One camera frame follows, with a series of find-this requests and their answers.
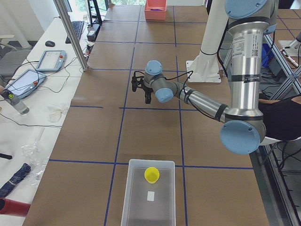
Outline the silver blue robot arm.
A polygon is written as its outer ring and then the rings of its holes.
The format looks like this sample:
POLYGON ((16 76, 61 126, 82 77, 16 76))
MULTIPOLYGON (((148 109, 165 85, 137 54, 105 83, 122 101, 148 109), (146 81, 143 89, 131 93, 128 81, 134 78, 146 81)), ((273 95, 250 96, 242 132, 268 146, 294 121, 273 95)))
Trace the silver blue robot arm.
POLYGON ((228 28, 233 41, 229 78, 231 103, 226 105, 192 89, 185 82, 170 82, 159 61, 151 60, 138 81, 145 91, 165 103, 174 97, 205 116, 222 122, 222 144, 231 152, 249 154, 257 150, 266 135, 263 114, 258 108, 263 36, 275 31, 278 1, 215 0, 212 2, 199 55, 190 63, 194 81, 212 82, 210 63, 216 57, 222 34, 228 28))

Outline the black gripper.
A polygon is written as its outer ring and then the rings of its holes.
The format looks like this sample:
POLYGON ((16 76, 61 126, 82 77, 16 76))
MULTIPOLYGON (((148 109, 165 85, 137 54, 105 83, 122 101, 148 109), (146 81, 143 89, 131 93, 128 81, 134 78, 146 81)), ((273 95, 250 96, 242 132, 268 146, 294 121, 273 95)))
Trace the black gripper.
POLYGON ((150 103, 151 103, 151 93, 153 92, 153 89, 144 86, 144 87, 143 87, 143 90, 144 90, 144 92, 145 92, 145 103, 146 103, 146 104, 150 104, 150 103))

